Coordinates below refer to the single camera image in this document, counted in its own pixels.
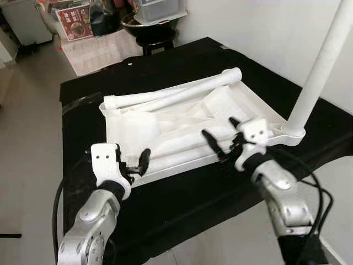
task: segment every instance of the black stool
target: black stool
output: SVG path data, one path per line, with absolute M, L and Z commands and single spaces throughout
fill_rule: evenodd
M 173 40 L 175 38 L 175 30 L 166 28 L 160 31 L 158 34 L 137 37 L 136 43 L 138 46 L 143 48 L 143 55 L 145 57 L 151 56 L 152 51 L 158 48 L 164 48 L 164 50 L 170 50 L 174 48 Z

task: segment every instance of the plastic container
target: plastic container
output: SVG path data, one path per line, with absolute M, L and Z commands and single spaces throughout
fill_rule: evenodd
M 187 15 L 185 0 L 133 0 L 134 19 L 144 26 L 162 24 Z
M 124 27 L 124 29 L 129 32 L 132 36 L 134 37 L 141 37 L 145 38 L 147 36 L 157 36 L 160 34 L 165 34 L 166 30 L 172 28 L 175 29 L 178 20 L 174 19 L 169 22 L 163 23 L 163 24 L 156 24 L 156 25 L 151 25 L 151 26 L 145 26 L 142 25 L 141 23 L 137 22 L 133 16 L 135 15 L 134 12 L 126 15 L 123 17 L 121 20 L 121 25 Z

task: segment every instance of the black bowl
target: black bowl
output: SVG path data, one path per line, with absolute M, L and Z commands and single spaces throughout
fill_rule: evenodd
M 134 15 L 135 13 L 133 12 L 124 16 L 121 20 L 121 25 L 124 27 L 124 29 L 126 29 L 127 32 L 137 38 L 161 35 L 165 33 L 166 30 L 174 29 L 178 22 L 177 19 L 174 19 L 163 24 L 144 26 L 134 20 Z

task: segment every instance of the white cylindrical rod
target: white cylindrical rod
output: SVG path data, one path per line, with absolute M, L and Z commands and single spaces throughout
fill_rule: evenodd
M 242 79 L 242 72 L 239 68 L 227 69 L 224 70 L 220 75 L 209 79 L 205 82 L 197 84 L 193 87 L 185 89 L 176 94 L 172 94 L 171 96 L 157 99 L 148 103 L 144 103 L 141 105 L 132 106 L 131 109 L 138 110 L 141 112 L 152 112 L 154 110 L 164 108 L 175 104 L 177 102 L 186 100 L 195 95 L 198 95 L 203 92 L 207 92 L 209 90 L 215 89 L 217 87 L 221 87 L 227 84 L 237 83 Z
M 343 48 L 353 23 L 353 0 L 342 0 L 314 66 L 282 131 L 302 136 L 315 104 Z
M 104 104 L 106 109 L 116 109 L 124 106 L 140 104 L 143 102 L 148 102 L 159 98 L 167 97 L 172 94 L 183 91 L 185 89 L 187 89 L 187 87 L 163 89 L 163 90 L 158 90 L 153 92 L 124 95 L 124 96 L 105 96 Z

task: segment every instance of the white cabinet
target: white cabinet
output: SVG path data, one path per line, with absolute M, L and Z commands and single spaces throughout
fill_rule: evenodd
M 14 0 L 0 4 L 2 13 L 22 45 L 44 43 L 52 39 L 34 0 Z

